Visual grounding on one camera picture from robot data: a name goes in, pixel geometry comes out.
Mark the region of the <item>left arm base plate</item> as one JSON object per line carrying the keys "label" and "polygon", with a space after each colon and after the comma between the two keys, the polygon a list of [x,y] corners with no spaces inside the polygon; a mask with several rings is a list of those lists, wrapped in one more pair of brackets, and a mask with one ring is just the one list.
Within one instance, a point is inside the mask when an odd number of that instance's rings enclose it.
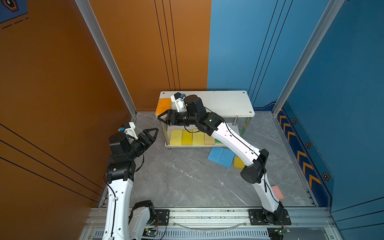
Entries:
{"label": "left arm base plate", "polygon": [[167,226],[169,224],[169,215],[170,211],[163,209],[150,210],[148,207],[132,209],[129,216],[129,226],[144,223],[144,220],[147,220],[145,227]]}

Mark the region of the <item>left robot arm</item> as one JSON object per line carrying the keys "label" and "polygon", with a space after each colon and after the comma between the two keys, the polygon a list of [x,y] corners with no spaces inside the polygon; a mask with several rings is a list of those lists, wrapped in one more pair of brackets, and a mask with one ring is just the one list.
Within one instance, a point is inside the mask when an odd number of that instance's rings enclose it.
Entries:
{"label": "left robot arm", "polygon": [[105,182],[108,188],[108,209],[104,240],[140,240],[146,225],[156,217],[152,201],[138,202],[130,207],[135,159],[156,141],[159,129],[145,129],[137,137],[119,131],[109,138],[112,161],[108,164]]}

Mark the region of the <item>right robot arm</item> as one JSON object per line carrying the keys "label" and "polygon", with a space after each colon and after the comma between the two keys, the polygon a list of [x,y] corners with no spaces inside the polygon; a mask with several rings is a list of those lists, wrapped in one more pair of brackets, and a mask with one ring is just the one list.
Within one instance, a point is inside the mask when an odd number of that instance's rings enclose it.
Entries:
{"label": "right robot arm", "polygon": [[177,92],[171,97],[176,109],[168,109],[157,116],[168,126],[194,125],[200,132],[219,140],[245,164],[241,177],[255,188],[262,203],[262,218],[268,225],[291,225],[288,211],[278,200],[268,181],[266,163],[269,152],[246,142],[230,129],[225,119],[204,106],[197,95],[185,96]]}

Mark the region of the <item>bright yellow foam sponge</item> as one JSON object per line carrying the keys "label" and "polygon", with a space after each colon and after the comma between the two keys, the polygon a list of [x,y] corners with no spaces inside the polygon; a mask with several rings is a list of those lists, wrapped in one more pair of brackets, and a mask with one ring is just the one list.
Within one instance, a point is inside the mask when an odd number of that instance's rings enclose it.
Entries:
{"label": "bright yellow foam sponge", "polygon": [[188,132],[187,130],[182,130],[182,146],[192,146],[193,145],[193,133]]}

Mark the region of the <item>yellow porous sponge large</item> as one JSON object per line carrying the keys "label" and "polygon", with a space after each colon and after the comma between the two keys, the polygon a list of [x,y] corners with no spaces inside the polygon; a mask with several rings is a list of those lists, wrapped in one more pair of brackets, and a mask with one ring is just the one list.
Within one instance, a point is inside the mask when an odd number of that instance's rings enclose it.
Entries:
{"label": "yellow porous sponge large", "polygon": [[183,135],[183,130],[172,129],[171,130],[171,138],[170,138],[170,146],[181,146],[182,145],[182,135]]}

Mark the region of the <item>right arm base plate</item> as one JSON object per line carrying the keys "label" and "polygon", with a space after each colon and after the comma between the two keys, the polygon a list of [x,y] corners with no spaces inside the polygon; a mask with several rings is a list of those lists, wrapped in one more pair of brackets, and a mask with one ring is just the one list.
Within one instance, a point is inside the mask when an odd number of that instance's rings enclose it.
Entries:
{"label": "right arm base plate", "polygon": [[248,214],[252,226],[290,226],[292,224],[291,218],[286,209],[283,209],[283,212],[280,214],[277,220],[275,220],[273,217],[267,217],[262,209],[249,209]]}

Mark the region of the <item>orange sponge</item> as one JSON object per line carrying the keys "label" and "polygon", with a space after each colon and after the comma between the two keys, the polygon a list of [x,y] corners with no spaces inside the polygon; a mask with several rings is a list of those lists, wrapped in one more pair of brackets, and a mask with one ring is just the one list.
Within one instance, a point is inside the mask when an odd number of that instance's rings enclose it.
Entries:
{"label": "orange sponge", "polygon": [[167,99],[159,99],[157,109],[156,109],[156,116],[159,116],[160,114],[164,113],[165,111],[169,110],[172,106],[172,101],[170,98]]}

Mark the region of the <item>pale yellow sponge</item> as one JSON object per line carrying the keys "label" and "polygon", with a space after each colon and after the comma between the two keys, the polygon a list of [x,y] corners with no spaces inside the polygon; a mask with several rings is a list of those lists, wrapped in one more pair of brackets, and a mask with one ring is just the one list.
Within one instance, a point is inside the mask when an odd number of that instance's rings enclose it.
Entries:
{"label": "pale yellow sponge", "polygon": [[207,134],[204,135],[204,145],[215,145],[216,140],[214,137],[209,136]]}

